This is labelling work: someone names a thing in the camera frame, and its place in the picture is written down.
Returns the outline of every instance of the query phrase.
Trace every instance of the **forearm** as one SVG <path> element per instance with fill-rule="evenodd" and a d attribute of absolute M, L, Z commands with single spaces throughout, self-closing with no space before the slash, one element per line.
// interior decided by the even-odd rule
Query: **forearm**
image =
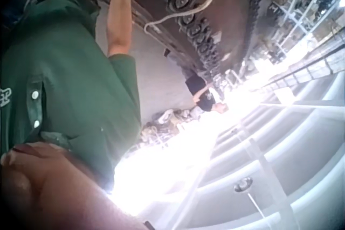
<path fill-rule="evenodd" d="M 111 0 L 107 21 L 108 55 L 126 54 L 132 39 L 131 0 Z"/>
<path fill-rule="evenodd" d="M 197 91 L 195 95 L 193 95 L 194 102 L 198 102 L 200 100 L 200 96 L 205 93 L 209 89 L 209 86 L 205 86 L 203 89 Z"/>

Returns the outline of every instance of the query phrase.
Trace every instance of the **white cable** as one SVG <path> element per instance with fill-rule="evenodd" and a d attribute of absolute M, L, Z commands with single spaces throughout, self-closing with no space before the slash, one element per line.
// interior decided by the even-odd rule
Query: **white cable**
<path fill-rule="evenodd" d="M 204 9 L 206 9 L 211 4 L 212 1 L 213 0 L 206 0 L 202 5 L 198 6 L 197 8 L 194 8 L 192 10 L 188 10 L 188 11 L 181 12 L 181 13 L 173 13 L 171 15 L 167 15 L 167 16 L 163 17 L 162 19 L 160 19 L 158 21 L 147 23 L 144 26 L 144 32 L 148 33 L 147 32 L 147 28 L 149 26 L 154 26 L 156 24 L 161 24 L 161 23 L 163 23 L 164 21 L 166 21 L 166 20 L 168 20 L 170 18 L 180 17 L 180 16 L 189 16 L 189 15 L 193 15 L 195 13 L 199 13 L 199 12 L 203 11 Z"/>
<path fill-rule="evenodd" d="M 259 208 L 258 204 L 255 202 L 255 200 L 253 199 L 253 197 L 250 195 L 250 193 L 247 193 L 248 197 L 250 198 L 250 200 L 253 202 L 254 206 L 256 207 L 256 209 L 259 211 L 260 215 L 262 216 L 263 219 L 265 219 L 265 222 L 267 224 L 267 226 L 270 228 L 270 230 L 272 230 L 272 226 L 271 224 L 268 222 L 267 218 L 265 217 L 265 215 L 263 214 L 263 212 L 261 211 L 261 209 Z"/>

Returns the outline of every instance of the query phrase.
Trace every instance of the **shirt logo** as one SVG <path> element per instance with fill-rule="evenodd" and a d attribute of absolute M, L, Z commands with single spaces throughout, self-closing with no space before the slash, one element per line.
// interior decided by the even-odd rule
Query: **shirt logo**
<path fill-rule="evenodd" d="M 4 107 L 6 104 L 10 102 L 9 97 L 12 94 L 11 88 L 6 88 L 4 90 L 0 89 L 0 107 Z"/>

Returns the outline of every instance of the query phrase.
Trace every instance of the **shirt button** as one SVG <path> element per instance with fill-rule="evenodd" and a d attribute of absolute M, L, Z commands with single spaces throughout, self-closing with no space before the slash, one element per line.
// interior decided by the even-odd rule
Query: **shirt button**
<path fill-rule="evenodd" d="M 33 127 L 37 128 L 39 126 L 39 121 L 34 121 Z"/>
<path fill-rule="evenodd" d="M 36 100 L 36 99 L 38 98 L 38 96 L 39 96 L 38 91 L 33 91 L 32 94 L 31 94 L 31 97 L 32 97 L 34 100 Z"/>

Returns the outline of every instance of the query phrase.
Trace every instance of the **person in black shirt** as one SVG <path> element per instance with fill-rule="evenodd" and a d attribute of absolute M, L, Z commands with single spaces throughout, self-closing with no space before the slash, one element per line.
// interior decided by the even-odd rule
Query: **person in black shirt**
<path fill-rule="evenodd" d="M 217 111 L 219 113 L 224 113 L 229 109 L 224 103 L 216 103 L 215 98 L 209 91 L 209 88 L 213 86 L 211 83 L 206 84 L 205 80 L 198 76 L 193 70 L 180 66 L 175 55 L 171 53 L 170 50 L 166 49 L 164 56 L 177 63 L 177 65 L 182 68 L 182 73 L 187 78 L 185 83 L 188 90 L 193 95 L 193 101 L 203 111 Z"/>

